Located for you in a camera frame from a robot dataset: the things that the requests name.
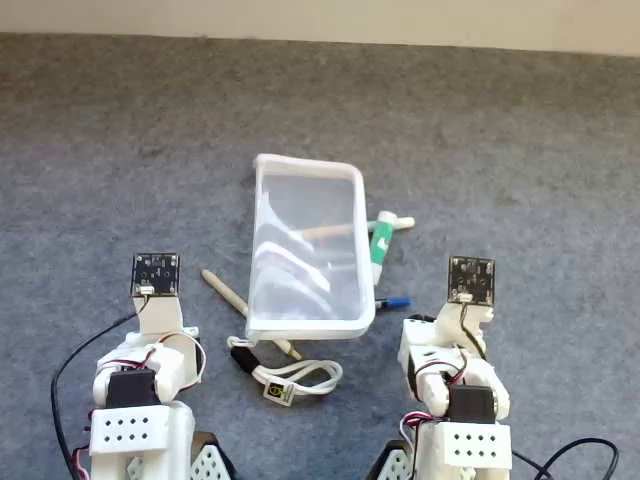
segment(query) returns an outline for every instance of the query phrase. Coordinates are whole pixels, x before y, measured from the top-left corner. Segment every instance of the small sticker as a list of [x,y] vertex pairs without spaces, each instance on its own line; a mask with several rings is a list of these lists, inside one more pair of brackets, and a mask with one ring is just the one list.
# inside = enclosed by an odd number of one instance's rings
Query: small sticker
[[272,402],[289,407],[293,402],[293,384],[282,381],[267,382],[264,386],[263,396]]

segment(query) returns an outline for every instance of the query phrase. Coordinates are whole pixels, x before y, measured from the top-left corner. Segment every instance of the white wall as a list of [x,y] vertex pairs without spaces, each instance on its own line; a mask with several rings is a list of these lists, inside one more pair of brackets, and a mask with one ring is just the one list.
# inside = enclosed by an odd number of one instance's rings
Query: white wall
[[0,0],[0,31],[640,55],[640,0]]

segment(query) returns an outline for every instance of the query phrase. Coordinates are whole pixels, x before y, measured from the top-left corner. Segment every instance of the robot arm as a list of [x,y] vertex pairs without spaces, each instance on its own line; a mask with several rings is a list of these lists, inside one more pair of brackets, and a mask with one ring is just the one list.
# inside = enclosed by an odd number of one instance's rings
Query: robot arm
[[[509,478],[511,433],[497,423],[509,413],[509,394],[485,359],[480,330],[493,319],[493,278],[493,260],[452,257],[449,297],[437,318],[404,321],[398,361],[426,414],[409,414],[413,440],[394,461],[404,458],[413,480]],[[369,478],[384,478],[386,463],[379,463]]]
[[[234,474],[213,435],[195,450],[200,454],[192,464],[193,413],[175,397],[200,382],[206,355],[198,328],[183,326],[178,268],[176,254],[134,257],[132,296],[140,330],[97,363],[92,480],[228,480]],[[89,480],[79,467],[78,475]]]

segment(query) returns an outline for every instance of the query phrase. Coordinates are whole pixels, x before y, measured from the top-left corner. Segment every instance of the green marker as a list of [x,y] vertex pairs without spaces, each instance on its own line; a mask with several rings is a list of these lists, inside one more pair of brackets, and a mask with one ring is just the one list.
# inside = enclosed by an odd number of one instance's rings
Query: green marker
[[378,214],[376,229],[371,237],[371,268],[373,272],[373,284],[378,285],[382,275],[382,262],[389,250],[391,237],[393,236],[393,224],[398,216],[393,212],[382,210]]

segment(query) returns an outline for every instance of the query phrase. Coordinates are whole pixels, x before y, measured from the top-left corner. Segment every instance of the transparent plastic tray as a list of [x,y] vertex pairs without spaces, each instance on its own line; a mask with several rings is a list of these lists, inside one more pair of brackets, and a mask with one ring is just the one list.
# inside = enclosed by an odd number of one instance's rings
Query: transparent plastic tray
[[360,171],[259,155],[247,338],[352,338],[374,315]]

